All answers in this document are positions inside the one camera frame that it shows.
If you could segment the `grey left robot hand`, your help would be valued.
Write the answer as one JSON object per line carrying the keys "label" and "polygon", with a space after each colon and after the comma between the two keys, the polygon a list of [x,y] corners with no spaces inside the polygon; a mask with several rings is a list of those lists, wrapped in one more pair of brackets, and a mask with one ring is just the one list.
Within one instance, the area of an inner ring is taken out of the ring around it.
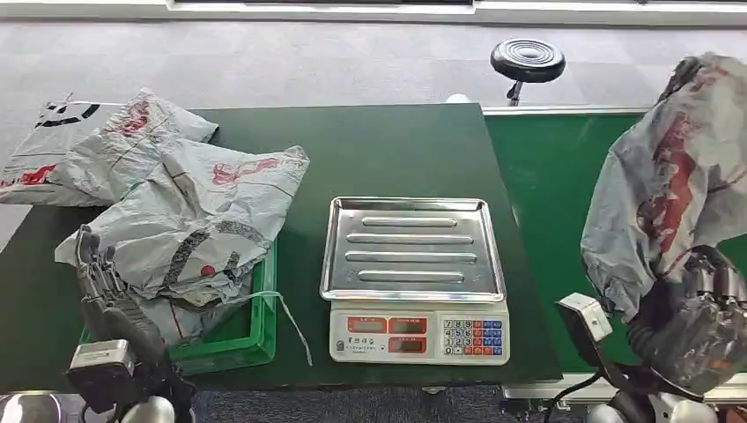
{"label": "grey left robot hand", "polygon": [[115,248],[100,250],[100,237],[87,225],[75,234],[74,264],[89,334],[97,341],[124,339],[137,361],[166,368],[171,360],[158,326],[137,304],[115,267]]}

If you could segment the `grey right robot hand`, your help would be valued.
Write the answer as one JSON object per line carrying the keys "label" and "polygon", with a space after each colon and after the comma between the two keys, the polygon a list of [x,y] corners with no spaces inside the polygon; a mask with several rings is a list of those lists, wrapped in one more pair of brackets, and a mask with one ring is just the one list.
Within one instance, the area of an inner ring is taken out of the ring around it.
{"label": "grey right robot hand", "polygon": [[693,394],[746,365],[746,282],[715,247],[694,248],[679,283],[658,281],[627,324],[643,363]]}

